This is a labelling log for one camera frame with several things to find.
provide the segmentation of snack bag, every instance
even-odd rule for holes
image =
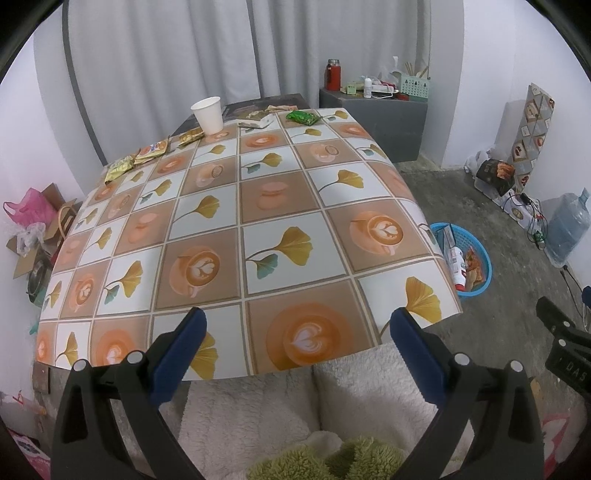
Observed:
[[[126,157],[120,158],[109,166],[109,170],[105,176],[105,183],[109,183],[110,181],[118,179],[121,175],[123,175],[126,171],[131,170],[133,167],[133,155],[127,155]]]
[[[188,132],[185,132],[178,136],[178,147],[183,148],[189,145],[190,143],[193,143],[199,140],[200,138],[203,138],[204,136],[205,133],[203,132],[203,128],[193,128],[192,130],[189,130]]]
[[[137,157],[135,157],[135,165],[140,165],[142,163],[146,163],[148,160],[152,158],[159,157],[160,155],[164,155],[166,152],[166,148],[168,147],[168,138],[166,140],[161,140],[158,143],[148,145],[147,147],[142,148]]]
[[[496,189],[503,196],[515,185],[515,167],[500,160],[486,160],[478,168],[476,178]]]
[[[301,110],[295,110],[292,113],[288,113],[285,118],[302,125],[307,125],[308,127],[310,125],[314,125],[318,120],[320,120],[318,115],[309,112],[303,112]]]

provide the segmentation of table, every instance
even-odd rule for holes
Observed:
[[[412,193],[344,109],[304,127],[224,129],[101,185],[84,201],[41,312],[38,361],[121,362],[191,306],[208,335],[185,380],[311,365],[460,312]]]
[[[320,107],[349,111],[393,163],[417,159],[427,117],[426,101],[364,98],[320,89]]]

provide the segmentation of cardboard box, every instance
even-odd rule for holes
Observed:
[[[43,190],[42,194],[49,201],[49,203],[51,203],[52,207],[56,209],[56,211],[59,211],[64,205],[70,207],[69,209],[65,209],[61,215],[61,225],[63,230],[67,233],[74,221],[74,217],[76,216],[76,200],[71,200],[67,203],[64,202],[64,198],[61,196],[61,193],[55,183],[52,183],[45,190]],[[43,241],[48,250],[45,252],[45,254],[47,254],[48,257],[59,250],[61,243],[64,240],[60,233],[59,223],[60,219],[56,217],[50,226],[45,230],[45,235],[43,235]],[[9,239],[6,246],[9,250],[17,253],[17,237],[13,236],[11,239]],[[36,247],[31,248],[31,251],[26,256],[18,257],[17,266],[14,268],[12,277],[18,278],[22,275],[28,274],[33,269],[35,260],[37,259],[37,255],[40,253],[40,250],[41,245],[37,245]]]

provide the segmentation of small bottle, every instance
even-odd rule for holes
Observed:
[[[340,90],[340,62],[338,59],[329,60],[324,74],[324,86],[332,92]]]
[[[371,78],[365,77],[363,81],[363,98],[371,98]]]

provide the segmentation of plastic water bottle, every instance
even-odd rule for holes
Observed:
[[[591,225],[591,217],[585,203],[589,198],[587,189],[580,197],[565,193],[560,197],[558,208],[548,223],[545,252],[555,267],[562,267],[567,257],[577,246]]]

